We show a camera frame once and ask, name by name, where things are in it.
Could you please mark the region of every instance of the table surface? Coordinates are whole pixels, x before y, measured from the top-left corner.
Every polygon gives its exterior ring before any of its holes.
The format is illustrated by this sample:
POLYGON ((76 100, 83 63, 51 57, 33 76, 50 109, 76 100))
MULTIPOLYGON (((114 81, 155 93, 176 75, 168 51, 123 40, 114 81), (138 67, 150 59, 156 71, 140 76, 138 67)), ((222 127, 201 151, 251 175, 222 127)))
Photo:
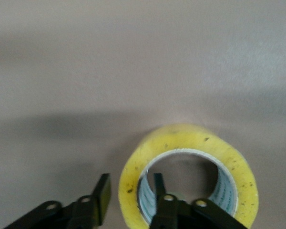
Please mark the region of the table surface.
MULTIPOLYGON (((182 122, 247 159, 252 228, 286 228, 286 0, 0 1, 0 228, 107 172, 102 228, 126 228, 123 166, 148 132, 182 122)), ((212 165, 167 163, 170 186, 212 187, 212 165)))

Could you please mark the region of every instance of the tape roll hole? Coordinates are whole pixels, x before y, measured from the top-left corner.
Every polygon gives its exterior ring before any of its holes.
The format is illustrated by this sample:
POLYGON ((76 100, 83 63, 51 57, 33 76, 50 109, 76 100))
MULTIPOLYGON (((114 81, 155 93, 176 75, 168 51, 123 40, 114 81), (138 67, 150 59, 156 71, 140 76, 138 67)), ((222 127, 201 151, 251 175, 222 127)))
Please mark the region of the tape roll hole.
POLYGON ((138 203, 150 224, 155 212, 154 173, 162 173, 166 191, 191 203, 209 198, 230 215, 235 214, 237 190, 232 175, 213 156, 194 149, 171 150, 154 158, 143 170, 138 188, 138 203))

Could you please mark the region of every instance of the yellow tape roll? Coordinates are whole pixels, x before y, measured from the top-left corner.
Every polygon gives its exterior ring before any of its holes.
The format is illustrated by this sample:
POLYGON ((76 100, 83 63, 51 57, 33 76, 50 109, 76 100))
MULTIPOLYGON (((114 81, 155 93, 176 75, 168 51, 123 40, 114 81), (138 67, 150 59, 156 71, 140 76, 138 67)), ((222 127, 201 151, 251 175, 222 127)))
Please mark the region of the yellow tape roll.
POLYGON ((218 167, 218 181, 210 200, 250 228, 258 210, 255 178, 243 156, 202 127, 175 124, 145 137, 127 161, 120 179, 119 201, 127 226, 147 229, 155 213, 147 171, 159 159, 187 153, 204 157, 218 167))

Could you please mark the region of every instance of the adhesive tape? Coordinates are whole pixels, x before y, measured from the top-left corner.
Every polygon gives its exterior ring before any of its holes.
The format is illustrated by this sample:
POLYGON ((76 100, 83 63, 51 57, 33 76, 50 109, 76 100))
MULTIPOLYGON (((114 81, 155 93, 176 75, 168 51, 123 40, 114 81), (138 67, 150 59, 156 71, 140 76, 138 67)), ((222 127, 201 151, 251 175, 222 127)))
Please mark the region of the adhesive tape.
POLYGON ((148 168, 172 154, 201 156, 216 164, 218 180, 209 199, 245 227, 251 227, 258 210, 258 192, 246 160, 208 130, 191 124, 174 124, 146 136, 123 169, 119 201, 129 228, 149 227, 156 206, 147 180, 148 168))

